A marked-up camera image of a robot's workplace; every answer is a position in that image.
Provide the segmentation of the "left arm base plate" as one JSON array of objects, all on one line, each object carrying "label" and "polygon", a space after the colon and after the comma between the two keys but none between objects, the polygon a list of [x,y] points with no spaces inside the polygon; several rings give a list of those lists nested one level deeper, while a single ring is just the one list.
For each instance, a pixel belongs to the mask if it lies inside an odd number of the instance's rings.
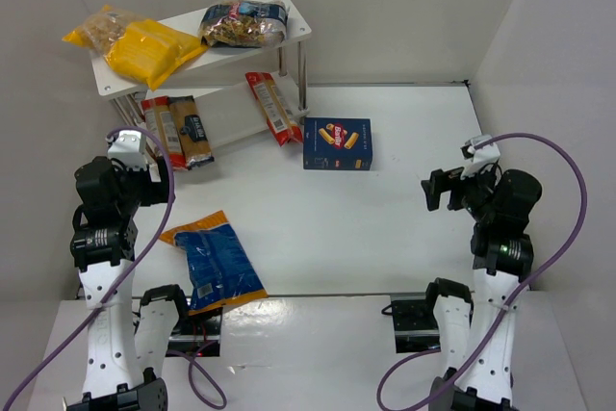
[{"label": "left arm base plate", "polygon": [[221,308],[189,316],[173,328],[168,348],[193,355],[205,345],[199,356],[219,357],[221,325]]}]

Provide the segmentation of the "blue and orange pasta bag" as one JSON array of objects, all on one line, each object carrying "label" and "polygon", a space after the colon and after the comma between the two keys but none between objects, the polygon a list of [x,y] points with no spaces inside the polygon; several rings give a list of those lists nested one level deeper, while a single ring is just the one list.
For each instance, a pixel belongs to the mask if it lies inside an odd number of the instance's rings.
[{"label": "blue and orange pasta bag", "polygon": [[268,293],[222,211],[163,232],[159,240],[186,254],[192,296],[189,314],[242,305]]}]

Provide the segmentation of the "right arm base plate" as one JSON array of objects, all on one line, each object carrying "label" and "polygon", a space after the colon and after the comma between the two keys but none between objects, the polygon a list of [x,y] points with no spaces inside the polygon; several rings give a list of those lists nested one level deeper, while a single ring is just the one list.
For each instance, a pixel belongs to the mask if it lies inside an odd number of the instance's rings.
[{"label": "right arm base plate", "polygon": [[396,353],[416,353],[440,347],[437,322],[424,298],[392,298],[381,309],[392,320]]}]

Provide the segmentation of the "yellow pasta bag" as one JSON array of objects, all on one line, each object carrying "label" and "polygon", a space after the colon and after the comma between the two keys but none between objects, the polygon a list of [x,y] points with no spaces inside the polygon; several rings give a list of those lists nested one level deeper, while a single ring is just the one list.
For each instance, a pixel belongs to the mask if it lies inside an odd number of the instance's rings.
[{"label": "yellow pasta bag", "polygon": [[207,49],[198,37],[146,19],[129,23],[104,58],[116,74],[156,90],[178,68]]}]

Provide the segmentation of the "clear bag of fusilli pasta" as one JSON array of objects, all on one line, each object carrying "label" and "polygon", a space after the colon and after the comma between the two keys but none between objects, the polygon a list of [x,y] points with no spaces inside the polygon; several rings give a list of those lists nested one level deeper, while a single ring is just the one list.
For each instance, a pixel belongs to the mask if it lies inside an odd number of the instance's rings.
[{"label": "clear bag of fusilli pasta", "polygon": [[106,54],[125,35],[131,23],[142,20],[145,20],[143,15],[105,5],[66,34],[63,42]]}]

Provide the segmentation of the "blue Barilla rigatoni box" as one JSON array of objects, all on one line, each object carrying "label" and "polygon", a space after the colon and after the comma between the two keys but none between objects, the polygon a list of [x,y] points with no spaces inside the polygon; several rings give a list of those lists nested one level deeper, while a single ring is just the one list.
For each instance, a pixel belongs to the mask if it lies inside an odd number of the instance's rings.
[{"label": "blue Barilla rigatoni box", "polygon": [[372,125],[368,118],[306,117],[303,168],[370,170]]}]

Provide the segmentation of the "white two-tier shelf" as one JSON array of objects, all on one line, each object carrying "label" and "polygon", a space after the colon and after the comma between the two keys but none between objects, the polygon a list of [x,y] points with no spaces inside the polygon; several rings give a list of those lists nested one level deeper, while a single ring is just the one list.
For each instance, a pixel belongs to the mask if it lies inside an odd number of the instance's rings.
[{"label": "white two-tier shelf", "polygon": [[[250,0],[271,2],[276,0]],[[244,75],[266,71],[274,78],[296,119],[307,104],[306,41],[312,30],[292,0],[278,0],[288,10],[286,40],[275,48],[214,47],[186,64],[155,91],[112,72],[104,59],[90,54],[100,96],[114,104],[122,118],[143,123],[140,98],[191,95],[212,148],[239,141],[267,129]]]}]

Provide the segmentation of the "red spaghetti pack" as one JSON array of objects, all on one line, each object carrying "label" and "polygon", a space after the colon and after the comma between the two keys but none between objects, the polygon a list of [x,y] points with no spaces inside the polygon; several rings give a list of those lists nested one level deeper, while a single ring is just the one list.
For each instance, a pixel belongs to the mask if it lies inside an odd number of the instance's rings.
[{"label": "red spaghetti pack", "polygon": [[289,142],[303,143],[302,132],[291,106],[272,75],[252,71],[247,72],[244,77],[278,145],[283,146]]},{"label": "red spaghetti pack", "polygon": [[174,170],[187,170],[186,158],[171,114],[168,97],[159,96],[141,102],[146,128],[163,144]]}]

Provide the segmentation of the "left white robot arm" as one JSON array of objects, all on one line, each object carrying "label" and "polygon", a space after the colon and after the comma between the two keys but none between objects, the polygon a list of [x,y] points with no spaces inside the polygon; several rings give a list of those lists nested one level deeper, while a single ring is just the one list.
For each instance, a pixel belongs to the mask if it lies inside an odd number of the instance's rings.
[{"label": "left white robot arm", "polygon": [[166,410],[162,378],[167,343],[188,313],[176,284],[146,291],[133,310],[133,271],[140,207],[170,206],[168,173],[152,180],[148,168],[130,168],[97,156],[75,172],[81,205],[73,216],[70,252],[90,312],[86,378],[73,410]]}]

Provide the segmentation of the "dark blue mixed pasta bag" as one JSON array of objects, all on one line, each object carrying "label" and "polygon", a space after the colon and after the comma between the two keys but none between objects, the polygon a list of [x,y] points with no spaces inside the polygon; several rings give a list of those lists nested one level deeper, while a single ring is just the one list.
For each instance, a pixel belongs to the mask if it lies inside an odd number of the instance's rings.
[{"label": "dark blue mixed pasta bag", "polygon": [[285,40],[288,18],[282,1],[227,0],[205,11],[198,36],[209,47],[272,48]]}]

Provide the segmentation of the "red spaghetti pack left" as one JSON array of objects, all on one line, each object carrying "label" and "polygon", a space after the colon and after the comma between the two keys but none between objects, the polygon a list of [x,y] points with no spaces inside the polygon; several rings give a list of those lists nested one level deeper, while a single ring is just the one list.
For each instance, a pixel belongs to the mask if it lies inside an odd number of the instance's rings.
[{"label": "red spaghetti pack left", "polygon": [[146,128],[163,144],[174,170],[187,170],[186,158],[171,114],[168,97],[159,96],[141,102]]}]

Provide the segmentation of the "red spaghetti pack right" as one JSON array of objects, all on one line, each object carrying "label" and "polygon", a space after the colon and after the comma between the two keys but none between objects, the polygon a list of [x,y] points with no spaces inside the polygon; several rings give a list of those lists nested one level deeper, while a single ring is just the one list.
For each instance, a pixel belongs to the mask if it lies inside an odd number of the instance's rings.
[{"label": "red spaghetti pack right", "polygon": [[244,77],[278,145],[283,146],[289,142],[303,143],[302,132],[291,106],[272,75],[252,71],[247,72]]}]

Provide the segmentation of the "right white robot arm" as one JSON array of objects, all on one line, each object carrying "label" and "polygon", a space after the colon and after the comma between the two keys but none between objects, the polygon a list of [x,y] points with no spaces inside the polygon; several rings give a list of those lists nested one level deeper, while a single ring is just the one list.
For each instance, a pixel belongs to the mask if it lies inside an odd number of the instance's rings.
[{"label": "right white robot arm", "polygon": [[437,278],[426,303],[439,329],[443,373],[436,377],[431,410],[510,410],[516,307],[505,301],[529,276],[534,252],[525,230],[542,195],[540,182],[517,169],[489,164],[470,177],[461,168],[437,169],[421,183],[427,208],[466,210],[475,221],[471,239],[474,286]]}]

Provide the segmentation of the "brown spaghetti pack black label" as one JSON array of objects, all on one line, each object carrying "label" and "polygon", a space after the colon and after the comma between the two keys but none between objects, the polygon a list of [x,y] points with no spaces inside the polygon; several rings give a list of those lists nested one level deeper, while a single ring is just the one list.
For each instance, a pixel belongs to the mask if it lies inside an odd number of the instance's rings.
[{"label": "brown spaghetti pack black label", "polygon": [[191,95],[170,97],[168,106],[179,135],[186,169],[212,163],[215,158],[194,98]]}]

